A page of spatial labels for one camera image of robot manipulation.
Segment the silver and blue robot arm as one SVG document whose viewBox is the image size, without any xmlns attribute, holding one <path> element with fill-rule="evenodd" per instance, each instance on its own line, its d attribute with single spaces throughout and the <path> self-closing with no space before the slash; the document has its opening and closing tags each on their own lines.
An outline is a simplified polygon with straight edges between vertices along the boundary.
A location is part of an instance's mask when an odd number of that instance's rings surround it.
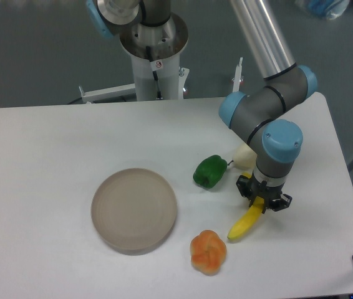
<svg viewBox="0 0 353 299">
<path fill-rule="evenodd" d="M 133 65 L 137 100 L 168 100 L 183 95 L 179 56 L 188 41 L 184 21 L 169 1 L 87 1 L 87 12 L 106 38 L 119 36 Z M 292 198 L 283 193 L 298 157 L 302 131 L 283 115 L 317 90 L 310 68 L 298 65 L 266 1 L 231 1 L 265 86 L 253 95 L 232 92 L 219 116 L 255 153 L 251 177 L 240 176 L 237 187 L 249 202 L 257 197 L 264 208 L 280 211 Z"/>
</svg>

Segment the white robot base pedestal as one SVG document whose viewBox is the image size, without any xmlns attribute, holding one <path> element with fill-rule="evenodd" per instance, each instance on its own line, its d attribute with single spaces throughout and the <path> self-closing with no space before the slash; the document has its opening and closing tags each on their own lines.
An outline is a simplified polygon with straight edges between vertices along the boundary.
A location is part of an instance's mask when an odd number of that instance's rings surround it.
<svg viewBox="0 0 353 299">
<path fill-rule="evenodd" d="M 183 19 L 172 13 L 158 27 L 142 24 L 120 35 L 121 45 L 130 56 L 138 101 L 183 98 L 180 55 L 188 43 Z"/>
</svg>

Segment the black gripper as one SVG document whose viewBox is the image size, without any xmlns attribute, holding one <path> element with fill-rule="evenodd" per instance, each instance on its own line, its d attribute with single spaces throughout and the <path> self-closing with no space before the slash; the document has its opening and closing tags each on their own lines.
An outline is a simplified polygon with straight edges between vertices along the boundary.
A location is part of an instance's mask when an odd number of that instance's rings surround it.
<svg viewBox="0 0 353 299">
<path fill-rule="evenodd" d="M 249 207 L 254 204 L 256 196 L 264 199 L 263 214 L 268 209 L 274 212 L 287 209 L 292 202 L 292 197 L 282 192 L 284 183 L 278 186 L 268 186 L 267 181 L 258 181 L 254 175 L 249 177 L 241 174 L 236 181 L 236 186 L 241 196 L 249 201 Z"/>
</svg>

